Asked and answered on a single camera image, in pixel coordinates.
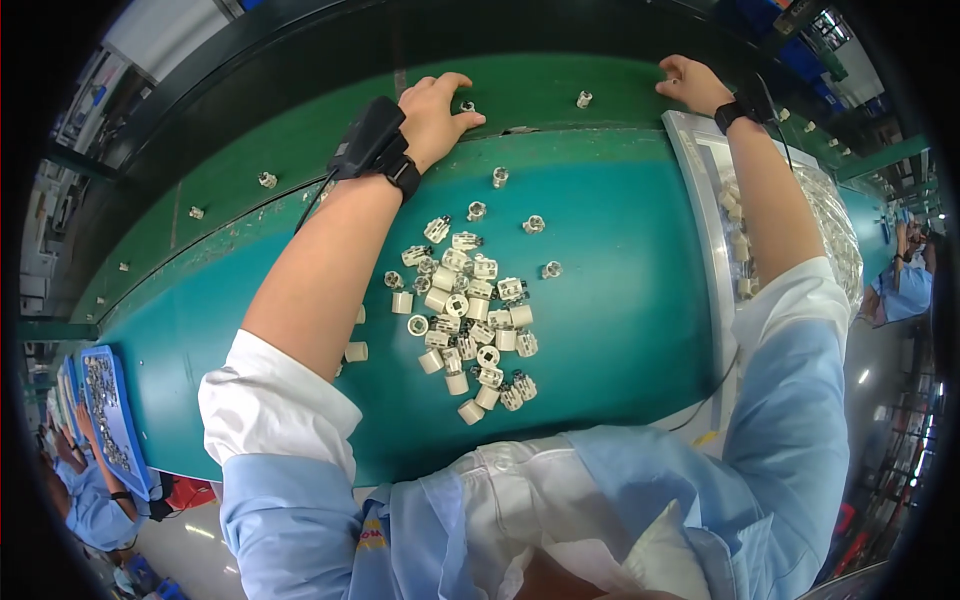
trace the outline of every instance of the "electrical component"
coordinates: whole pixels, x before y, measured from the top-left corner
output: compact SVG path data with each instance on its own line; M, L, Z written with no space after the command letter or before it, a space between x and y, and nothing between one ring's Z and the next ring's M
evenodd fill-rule
M448 233L450 233L450 215L444 215L426 224L423 237L434 244L440 244Z
M260 182L260 185L266 188L273 189L276 187L276 175L271 175L266 171L257 176L256 180Z
M577 108L586 108L590 104L590 100L593 100L593 94L584 90L580 92L580 95L577 96Z
M400 253L404 267L417 267L420 262L433 253L432 246L411 246Z
M410 332L410 335L416 335L417 337L426 335L429 328L430 322L423 315L414 315L407 321L407 331Z
M467 300L467 297L463 294L451 294L450 297L446 299L447 314L457 317L458 320L467 314L468 309L469 300Z
M473 425L483 418L484 410L475 401L467 400L457 409L457 414L464 420L464 423Z
M493 341L493 329L485 323L477 322L470 328L469 336L478 344L489 344Z
M350 342L347 344L347 350L344 352L344 358L346 358L349 363L363 362L367 360L368 356L366 342Z
M496 330L496 349L501 352L512 352L516 350L516 330L515 329L497 329Z
M482 298L471 298L468 300L468 302L469 306L467 308L467 318L476 319L477 321L486 321L488 311L490 310L490 301Z
M516 334L516 353L522 358L533 356L540 347L537 345L537 338L529 331L522 331Z
M507 184L507 178L510 176L510 171L507 171L503 167L497 167L493 169L493 189L500 189Z
M423 336L423 344L428 348L449 348L450 334L442 331L427 331Z
M467 206L467 220L476 222L483 219L487 214L487 205L481 202L472 202Z
M460 273L467 266L469 260L470 257L467 256L466 252L461 252L456 248L447 248L444 250L444 255L440 257L440 264L450 271Z
M540 276L544 279L549 279L551 277L559 277L563 272L564 267L556 260L551 260L540 270Z
M481 253L473 256L474 279L496 279L496 261Z
M473 401L476 402L477 406L491 411L499 399L500 392L498 390L490 386L481 385L480 391L477 392L477 397L474 398Z
M403 277L396 271L388 271L383 274L383 284L392 290L398 290L403 287Z
M414 295L410 292L394 292L391 303L391 312L398 315L409 315L414 309Z
M423 372L428 375L444 367L444 359L440 355L440 351L436 348L431 348L426 354L418 357L417 360L420 362L420 366L423 367Z
M460 317L454 317L453 315L430 317L430 326L444 333L457 333L460 331Z
M461 231L453 234L450 238L450 244L457 250L476 250L483 246L483 238L476 233Z
M477 341L468 335L457 337L457 349L460 350L462 360L473 360L477 357Z
M466 394L470 389L470 384L467 382L467 374L462 371L448 373L444 379L446 380L446 390L450 392L451 396Z
M543 217L539 215L530 215L530 218L523 222L523 230L527 233L540 233L546 228Z

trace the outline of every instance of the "forearm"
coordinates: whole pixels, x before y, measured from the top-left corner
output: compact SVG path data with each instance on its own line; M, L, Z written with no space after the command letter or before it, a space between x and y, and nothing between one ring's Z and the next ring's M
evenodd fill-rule
M806 196L766 130L740 118L727 138L760 283L824 256Z
M333 381L400 201L383 176L338 182L276 260L241 326Z

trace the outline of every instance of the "person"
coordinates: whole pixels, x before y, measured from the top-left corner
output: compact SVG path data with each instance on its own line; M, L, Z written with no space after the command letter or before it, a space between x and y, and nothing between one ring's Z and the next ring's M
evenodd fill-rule
M916 224L897 223L897 253L863 295L859 315L874 326L915 317L930 306L937 250Z
M664 59L657 92L707 115L733 101L705 65ZM482 114L450 115L468 77L398 104L421 173ZM799 596L829 550L847 473L850 306L800 186L760 125L727 132L764 289L736 317L748 361L715 460L652 427L599 426L484 445L362 505L332 385L400 191L339 181L254 296L225 365L204 377L204 447L223 466L221 524L244 590L263 598ZM549 391L540 390L549 401Z

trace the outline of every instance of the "light blue work uniform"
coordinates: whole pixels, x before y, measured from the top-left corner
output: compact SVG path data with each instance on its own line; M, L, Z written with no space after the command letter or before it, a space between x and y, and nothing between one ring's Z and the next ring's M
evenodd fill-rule
M795 598L827 556L847 473L842 366L827 321L774 333L746 370L722 462L652 427L565 436L632 540L679 501L712 600ZM240 454L224 471L221 522L251 600L484 596L451 468L380 486L360 509L330 463Z
M160 474L149 469L152 499L160 499ZM70 493L70 512L66 516L66 527L77 534L80 540L98 550L109 552L122 547L136 536L143 521L150 516L149 504L132 494L137 518L131 521L120 505L110 499L110 490L103 473L91 457L86 470L77 475L74 490Z

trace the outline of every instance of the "black cable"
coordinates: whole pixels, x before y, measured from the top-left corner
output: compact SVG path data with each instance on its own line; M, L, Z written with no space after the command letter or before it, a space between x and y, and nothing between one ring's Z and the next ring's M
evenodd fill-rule
M297 235L297 232L300 231L300 228L303 227L304 223L306 223L306 218L310 215L310 211L313 210L313 205L317 203L317 199L320 198L321 194L323 194L327 185L333 181L333 176L336 174L336 169L330 171L324 178L324 182L321 183L320 187L317 188L317 193L313 195L313 198L310 200L310 204L307 205L306 210L304 210L303 214L300 216L300 220L297 221L297 226L294 228L294 235Z
M720 386L722 386L722 385L723 385L723 382L726 381L726 380L727 380L727 377L730 376L730 373L733 371L733 365L736 364L736 353L737 353L739 350L740 350L740 347L737 347L737 348L736 348L736 351L733 353L733 360L730 361L730 366L727 367L727 372L725 372L724 375L723 375L723 378L720 379L720 383L717 384L717 387L713 388L713 391L710 392L709 395L707 395L706 398L704 398L703 400L700 401L700 406L697 407L697 410L693 411L693 414L690 415L690 418L687 419L687 420L685 420L683 423L677 425L676 427L673 427L673 428L671 428L671 429L667 429L667 431L677 431L678 429L682 429L682 428L690 425L690 422L691 422L692 420L694 420L694 418L696 418L696 416L697 416L698 413L700 413L700 409L704 407L704 404L707 403L707 400L711 399L714 394L716 394L717 392L720 391Z

